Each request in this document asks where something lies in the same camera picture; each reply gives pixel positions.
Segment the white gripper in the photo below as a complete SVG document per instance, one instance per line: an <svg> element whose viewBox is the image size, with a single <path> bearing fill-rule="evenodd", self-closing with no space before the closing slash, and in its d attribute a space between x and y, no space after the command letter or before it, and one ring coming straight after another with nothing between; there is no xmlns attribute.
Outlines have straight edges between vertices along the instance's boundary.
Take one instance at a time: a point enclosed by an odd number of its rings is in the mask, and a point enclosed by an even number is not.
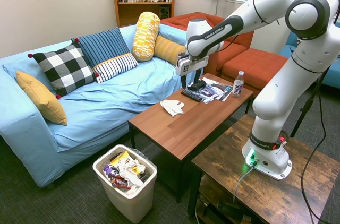
<svg viewBox="0 0 340 224"><path fill-rule="evenodd" d="M181 84L182 89L186 89L186 75L188 73L195 71L194 83L199 82L199 78L201 76L202 68L206 67L208 64L209 57L206 56L202 59L197 61L191 60L189 57L180 58L176 64L176 73L177 75L181 76Z"/></svg>

